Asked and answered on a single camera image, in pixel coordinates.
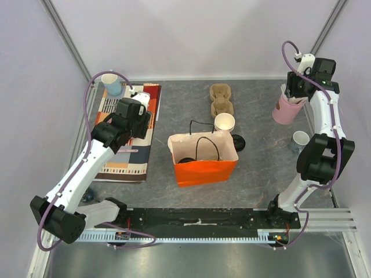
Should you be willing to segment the black coffee cup lid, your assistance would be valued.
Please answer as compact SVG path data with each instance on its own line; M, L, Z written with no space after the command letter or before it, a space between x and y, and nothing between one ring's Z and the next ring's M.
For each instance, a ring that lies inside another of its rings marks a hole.
M178 164L182 164L182 163L189 163L189 162L194 162L195 159L194 158L190 158L190 157L187 157L187 158L182 158L178 161Z

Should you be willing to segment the orange paper bag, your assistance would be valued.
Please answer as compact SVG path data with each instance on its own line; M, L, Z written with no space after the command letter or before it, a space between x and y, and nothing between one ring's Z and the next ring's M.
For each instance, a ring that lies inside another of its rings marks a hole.
M168 138L174 173L179 187L227 181L238 162L229 131L193 132L174 134ZM178 164L182 158L194 162Z

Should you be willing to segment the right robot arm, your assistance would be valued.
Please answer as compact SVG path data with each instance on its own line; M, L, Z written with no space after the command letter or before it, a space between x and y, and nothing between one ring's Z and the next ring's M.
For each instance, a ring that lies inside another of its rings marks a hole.
M336 62L312 54L298 55L296 61L298 69L288 72L272 115L278 123L292 123L293 108L306 100L314 114L314 134L299 154L294 180L269 203L265 220L272 228L299 228L301 204L317 189L332 187L355 150L340 123L340 89L332 81Z

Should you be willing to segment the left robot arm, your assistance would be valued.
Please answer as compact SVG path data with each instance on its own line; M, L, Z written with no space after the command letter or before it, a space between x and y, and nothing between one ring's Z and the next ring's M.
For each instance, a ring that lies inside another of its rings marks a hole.
M110 197L100 203L81 207L79 203L103 166L132 138L144 139L151 119L150 95L139 92L118 101L115 112L95 125L75 163L46 196L35 196L31 211L39 225L59 240L71 244L85 229L109 222L123 227L126 205Z

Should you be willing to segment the white paper straws bundle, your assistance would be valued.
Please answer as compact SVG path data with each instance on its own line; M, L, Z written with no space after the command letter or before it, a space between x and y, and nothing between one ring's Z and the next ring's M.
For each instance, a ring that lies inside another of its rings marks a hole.
M307 97L291 97L291 98L287 98L287 101L288 103L291 103L291 104L301 104L301 103L304 103L306 102L307 100Z

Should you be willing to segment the pink polka dot plate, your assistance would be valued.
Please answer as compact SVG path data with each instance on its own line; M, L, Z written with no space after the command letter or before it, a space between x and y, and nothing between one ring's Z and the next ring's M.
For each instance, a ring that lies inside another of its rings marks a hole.
M131 145L133 145L133 141L134 141L134 139L133 138L131 138L126 144L125 144L125 146L131 146Z

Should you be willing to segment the pink straw holder cup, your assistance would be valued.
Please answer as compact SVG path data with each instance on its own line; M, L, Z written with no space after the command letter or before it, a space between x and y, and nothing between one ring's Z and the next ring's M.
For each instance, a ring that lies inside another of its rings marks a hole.
M296 101L291 103L288 101L285 95L286 85L281 84L281 95L275 105L272 112L273 119L281 125L289 125L293 123L295 117L300 112L301 108L304 106L307 99L301 101Z

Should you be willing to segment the light blue mug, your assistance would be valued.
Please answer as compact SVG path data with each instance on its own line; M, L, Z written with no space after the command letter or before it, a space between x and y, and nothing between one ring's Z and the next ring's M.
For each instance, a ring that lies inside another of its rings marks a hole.
M121 94L122 86L117 75L111 73L103 74L101 76L101 81L107 89L107 93L109 95L116 97Z

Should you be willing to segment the colourful patchwork placemat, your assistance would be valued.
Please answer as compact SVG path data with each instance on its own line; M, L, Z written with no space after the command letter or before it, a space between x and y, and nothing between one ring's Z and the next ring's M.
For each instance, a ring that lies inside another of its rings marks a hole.
M158 83L136 83L134 90L150 94L148 110L152 113L145 139L134 138L133 145L120 149L138 149L138 153L117 153L94 178L95 181L118 183L141 183L147 180L150 149L157 120L161 85Z

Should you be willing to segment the grey speckled mug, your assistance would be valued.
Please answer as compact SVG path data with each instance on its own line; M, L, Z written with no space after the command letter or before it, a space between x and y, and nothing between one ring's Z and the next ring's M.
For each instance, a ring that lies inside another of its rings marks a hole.
M309 143L309 141L310 141L309 135L304 131L298 130L293 133L289 143L289 148L294 153L300 153Z

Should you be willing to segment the lower brown cup carrier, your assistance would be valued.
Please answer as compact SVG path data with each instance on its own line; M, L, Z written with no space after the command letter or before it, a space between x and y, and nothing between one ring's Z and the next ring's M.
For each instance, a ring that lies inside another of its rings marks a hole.
M234 107L231 102L232 91L226 83L215 83L211 85L210 90L211 116L215 118L217 115L227 113L234 114Z

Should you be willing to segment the stack of black lids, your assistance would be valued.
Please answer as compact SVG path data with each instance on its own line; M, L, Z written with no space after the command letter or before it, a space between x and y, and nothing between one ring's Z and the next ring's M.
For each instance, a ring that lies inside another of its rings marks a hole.
M245 139L238 135L238 134L233 134L232 135L233 143L234 143L234 148L237 152L243 151L244 148L246 147L246 141Z

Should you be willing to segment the stack of paper cups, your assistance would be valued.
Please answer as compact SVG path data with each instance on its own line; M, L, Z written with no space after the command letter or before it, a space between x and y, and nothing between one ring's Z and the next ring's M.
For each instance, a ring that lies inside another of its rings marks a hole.
M232 132L235 127L235 118L231 114L220 113L214 119L214 127L218 131Z

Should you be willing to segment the pink handled fork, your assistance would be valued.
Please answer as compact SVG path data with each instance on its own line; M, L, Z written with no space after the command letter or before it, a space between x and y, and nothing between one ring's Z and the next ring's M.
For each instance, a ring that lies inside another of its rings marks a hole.
M138 153L138 149L119 149L117 153Z

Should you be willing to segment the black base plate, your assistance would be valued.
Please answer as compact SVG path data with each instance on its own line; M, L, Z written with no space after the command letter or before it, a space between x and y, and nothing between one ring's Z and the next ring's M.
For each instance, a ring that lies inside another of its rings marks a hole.
M156 238L256 237L259 229L300 229L297 213L252 208L129 208L114 225Z

